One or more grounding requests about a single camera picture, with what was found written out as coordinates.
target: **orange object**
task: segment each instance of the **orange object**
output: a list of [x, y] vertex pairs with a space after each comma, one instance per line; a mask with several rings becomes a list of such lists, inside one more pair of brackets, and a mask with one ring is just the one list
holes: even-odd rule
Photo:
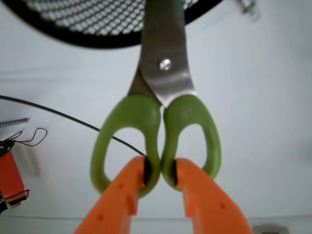
[[11, 150], [0, 156], [0, 191], [11, 208], [19, 206], [28, 197]]
[[252, 234], [246, 218], [227, 194], [198, 166], [176, 159], [177, 187], [183, 191], [185, 215], [194, 234]]
[[128, 234], [137, 213], [144, 157], [133, 158], [110, 184], [75, 234]]
[[[183, 191], [194, 234], [252, 234], [239, 207], [199, 167], [176, 160], [177, 187]], [[129, 234], [143, 184], [144, 157], [133, 158], [103, 193], [75, 234]]]

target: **black mesh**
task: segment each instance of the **black mesh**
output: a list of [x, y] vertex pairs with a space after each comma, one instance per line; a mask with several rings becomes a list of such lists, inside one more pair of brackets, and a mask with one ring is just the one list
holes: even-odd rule
[[[188, 8], [198, 0], [184, 0]], [[143, 0], [25, 0], [41, 16], [72, 31], [118, 35], [142, 30]]]
[[[221, 0], [182, 0], [186, 23]], [[140, 43], [144, 0], [3, 0], [23, 20], [60, 40], [95, 48]]]

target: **white background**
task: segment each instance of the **white background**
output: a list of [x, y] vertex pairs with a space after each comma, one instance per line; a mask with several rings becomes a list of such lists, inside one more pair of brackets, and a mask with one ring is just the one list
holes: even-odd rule
[[[222, 166], [217, 183], [248, 218], [312, 215], [311, 1], [259, 1], [252, 23], [231, 1], [187, 26], [198, 96], [217, 124]], [[51, 39], [0, 4], [0, 93], [32, 101], [101, 127], [125, 96], [139, 46], [94, 50]], [[10, 216], [81, 218], [99, 198], [89, 176], [97, 133], [31, 107], [0, 100], [0, 121], [30, 117], [25, 135], [45, 127], [35, 148], [14, 156], [30, 197]], [[7, 132], [1, 132], [5, 138]], [[116, 134], [144, 151], [132, 129]], [[158, 136], [162, 151], [164, 128]], [[198, 126], [181, 135], [178, 157], [205, 161]], [[114, 178], [136, 154], [112, 141], [105, 170]], [[139, 218], [184, 217], [182, 196], [163, 178], [138, 207]]]

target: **spiral binding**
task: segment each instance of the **spiral binding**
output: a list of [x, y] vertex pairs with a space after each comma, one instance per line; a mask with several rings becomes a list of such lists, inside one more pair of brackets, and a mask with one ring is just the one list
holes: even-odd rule
[[28, 123], [28, 118], [21, 118], [17, 120], [2, 122], [0, 123], [0, 128], [6, 128], [6, 127], [24, 124], [24, 123]]

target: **green scissor handle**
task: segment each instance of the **green scissor handle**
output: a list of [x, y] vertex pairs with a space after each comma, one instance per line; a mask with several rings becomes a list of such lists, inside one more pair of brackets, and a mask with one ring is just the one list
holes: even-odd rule
[[161, 156], [161, 170], [167, 183], [177, 189], [174, 161], [178, 139], [182, 130], [191, 124], [199, 124], [204, 131], [209, 148], [203, 170], [214, 178], [221, 165], [221, 144], [215, 123], [204, 103], [193, 95], [181, 96], [165, 109], [164, 122], [166, 141]]
[[113, 134], [121, 128], [133, 127], [145, 137], [147, 159], [151, 166], [148, 181], [140, 191], [140, 197], [147, 195], [157, 184], [160, 176], [160, 159], [157, 151], [157, 135], [160, 125], [158, 104], [145, 95], [125, 97], [106, 119], [93, 150], [91, 180], [99, 192], [104, 192], [110, 180], [103, 172], [105, 154]]

